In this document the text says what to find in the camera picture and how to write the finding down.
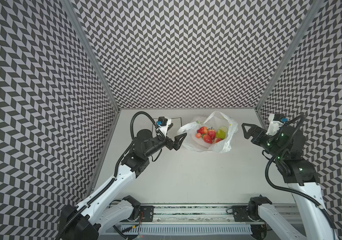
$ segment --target plastic bag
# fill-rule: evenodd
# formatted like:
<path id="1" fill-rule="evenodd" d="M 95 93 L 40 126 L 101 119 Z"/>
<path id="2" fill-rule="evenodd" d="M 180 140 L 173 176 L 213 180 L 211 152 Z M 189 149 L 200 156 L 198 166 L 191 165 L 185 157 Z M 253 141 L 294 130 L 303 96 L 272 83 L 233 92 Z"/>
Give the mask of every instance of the plastic bag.
<path id="1" fill-rule="evenodd" d="M 197 130 L 201 127 L 214 128 L 218 131 L 219 127 L 225 126 L 228 128 L 226 137 L 220 142 L 210 144 L 204 142 L 201 138 L 196 138 L 195 135 Z M 195 117 L 193 122 L 188 123 L 177 131 L 177 134 L 187 133 L 182 145 L 191 151 L 196 152 L 228 152 L 231 150 L 231 139 L 235 132 L 238 131 L 238 123 L 232 118 L 228 117 L 224 113 L 215 111 L 211 113 L 208 118 L 205 117 Z"/>

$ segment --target black and white patterned wall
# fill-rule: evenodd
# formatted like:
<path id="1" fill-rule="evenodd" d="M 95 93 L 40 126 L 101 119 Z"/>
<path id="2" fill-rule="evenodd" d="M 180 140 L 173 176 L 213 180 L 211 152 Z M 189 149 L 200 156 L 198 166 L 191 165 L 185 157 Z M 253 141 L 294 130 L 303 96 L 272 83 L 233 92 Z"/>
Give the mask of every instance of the black and white patterned wall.
<path id="1" fill-rule="evenodd" d="M 305 157 L 342 236 L 342 0 L 326 1 L 312 22 L 262 108 L 265 120 L 275 112 L 307 115 Z"/>
<path id="2" fill-rule="evenodd" d="M 72 0 L 121 108 L 254 107 L 312 0 Z"/>
<path id="3" fill-rule="evenodd" d="M 58 0 L 0 0 L 0 239 L 57 233 L 114 115 Z"/>

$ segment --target lime slice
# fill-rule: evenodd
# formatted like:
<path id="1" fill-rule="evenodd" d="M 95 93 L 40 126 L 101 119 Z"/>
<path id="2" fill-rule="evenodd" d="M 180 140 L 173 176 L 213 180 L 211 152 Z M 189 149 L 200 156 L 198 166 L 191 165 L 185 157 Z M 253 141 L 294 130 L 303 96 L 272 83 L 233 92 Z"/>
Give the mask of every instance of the lime slice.
<path id="1" fill-rule="evenodd" d="M 219 130 L 222 130 L 223 132 L 228 132 L 228 128 L 225 126 L 221 126 Z"/>

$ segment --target strawberry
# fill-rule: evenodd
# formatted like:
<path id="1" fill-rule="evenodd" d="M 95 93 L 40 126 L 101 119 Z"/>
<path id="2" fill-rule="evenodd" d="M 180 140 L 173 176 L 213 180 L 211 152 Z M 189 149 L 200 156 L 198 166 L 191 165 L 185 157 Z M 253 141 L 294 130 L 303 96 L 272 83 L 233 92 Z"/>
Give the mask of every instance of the strawberry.
<path id="1" fill-rule="evenodd" d="M 215 139 L 216 132 L 214 129 L 208 129 L 207 134 L 211 137 L 212 140 Z"/>
<path id="2" fill-rule="evenodd" d="M 206 143 L 212 144 L 212 139 L 211 139 L 211 137 L 210 137 L 208 134 L 203 135 L 203 140 L 204 140 Z"/>
<path id="3" fill-rule="evenodd" d="M 221 141 L 221 138 L 215 138 L 215 140 L 213 141 L 213 143 L 217 143 L 217 142 L 220 142 Z"/>
<path id="4" fill-rule="evenodd" d="M 207 127 L 201 127 L 197 132 L 200 134 L 207 134 Z"/>

